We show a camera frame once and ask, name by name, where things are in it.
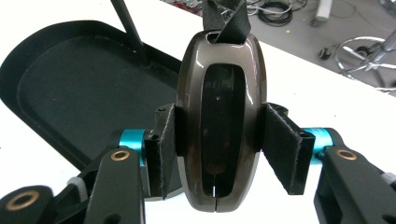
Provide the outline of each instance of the chair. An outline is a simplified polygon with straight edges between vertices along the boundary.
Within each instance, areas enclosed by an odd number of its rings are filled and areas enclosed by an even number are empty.
[[[396,0],[379,0],[381,6],[390,16],[396,19]],[[370,42],[371,46],[358,46],[353,49],[354,42]],[[334,55],[334,60],[340,69],[340,74],[355,80],[359,80],[357,72],[373,72],[376,78],[376,89],[383,92],[396,91],[396,82],[390,86],[386,85],[380,72],[382,69],[396,71],[396,65],[384,62],[391,54],[396,52],[396,30],[387,38],[382,39],[372,36],[360,36],[348,39],[342,44],[336,44],[320,51],[320,59],[326,60]],[[352,61],[358,64],[351,66]]]

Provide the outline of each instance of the black strap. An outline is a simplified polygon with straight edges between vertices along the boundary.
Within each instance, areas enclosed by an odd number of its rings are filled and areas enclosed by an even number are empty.
[[[230,10],[224,19],[221,12]],[[204,0],[204,30],[220,31],[214,43],[243,44],[250,33],[246,0]]]

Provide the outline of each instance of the black rod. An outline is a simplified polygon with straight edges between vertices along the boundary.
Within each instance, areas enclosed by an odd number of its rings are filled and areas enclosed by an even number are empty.
[[[122,25],[126,31],[126,34],[131,42],[132,47],[136,50],[139,55],[139,60],[143,66],[149,66],[150,60],[147,55],[145,46],[140,40],[139,33],[134,27],[131,15],[129,14],[128,8],[123,0],[111,0],[113,7],[116,9],[117,14],[122,22]]]

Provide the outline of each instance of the black plastic tray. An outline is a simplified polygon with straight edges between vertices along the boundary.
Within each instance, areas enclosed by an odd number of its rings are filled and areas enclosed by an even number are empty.
[[[154,126],[176,99],[180,61],[146,45],[143,67],[127,35],[99,21],[51,25],[29,36],[0,67],[0,97],[78,169],[115,130]]]

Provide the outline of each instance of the black cable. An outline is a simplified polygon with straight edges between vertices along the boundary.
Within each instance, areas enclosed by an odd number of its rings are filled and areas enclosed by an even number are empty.
[[[259,10],[259,19],[270,26],[284,26],[291,22],[291,19],[293,17],[292,10],[290,10],[290,5],[282,2],[267,2],[264,3],[264,5],[262,5],[260,8],[279,8],[281,11],[285,11],[285,13],[278,14]]]

